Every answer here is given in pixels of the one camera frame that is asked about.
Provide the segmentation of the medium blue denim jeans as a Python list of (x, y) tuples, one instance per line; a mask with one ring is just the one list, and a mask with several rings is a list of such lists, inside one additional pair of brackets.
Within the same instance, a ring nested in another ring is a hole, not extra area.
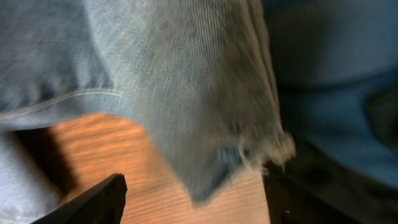
[(143, 125), (195, 202), (295, 155), (260, 1), (1, 2), (1, 222), (60, 197), (13, 131), (105, 112)]

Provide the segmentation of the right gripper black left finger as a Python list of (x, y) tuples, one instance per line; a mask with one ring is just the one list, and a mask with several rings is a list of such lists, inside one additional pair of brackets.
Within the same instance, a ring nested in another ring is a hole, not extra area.
[(113, 174), (32, 224), (120, 224), (126, 192), (124, 175)]

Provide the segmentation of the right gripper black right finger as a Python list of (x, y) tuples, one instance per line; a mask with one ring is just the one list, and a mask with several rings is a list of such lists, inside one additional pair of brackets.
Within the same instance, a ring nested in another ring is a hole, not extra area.
[(290, 180), (269, 162), (263, 175), (271, 224), (358, 224)]

